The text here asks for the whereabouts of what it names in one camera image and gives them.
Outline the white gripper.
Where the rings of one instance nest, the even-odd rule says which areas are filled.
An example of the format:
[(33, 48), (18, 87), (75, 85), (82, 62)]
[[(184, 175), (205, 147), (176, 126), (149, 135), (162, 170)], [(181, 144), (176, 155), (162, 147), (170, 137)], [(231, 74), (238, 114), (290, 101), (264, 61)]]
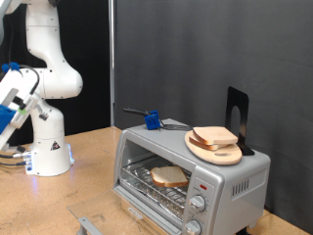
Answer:
[[(41, 112), (39, 114), (39, 117), (43, 119), (44, 121), (47, 120), (49, 115), (47, 113)], [(11, 152), (12, 148), (10, 147), (10, 144), (8, 143), (8, 140), (10, 139), (11, 135), (14, 133), (15, 128), (11, 126), (10, 124), (6, 126), (6, 128), (3, 130), (3, 132), (0, 134), (0, 151), (2, 152)], [(25, 152), (25, 147), (18, 146), (17, 147), (18, 153)]]

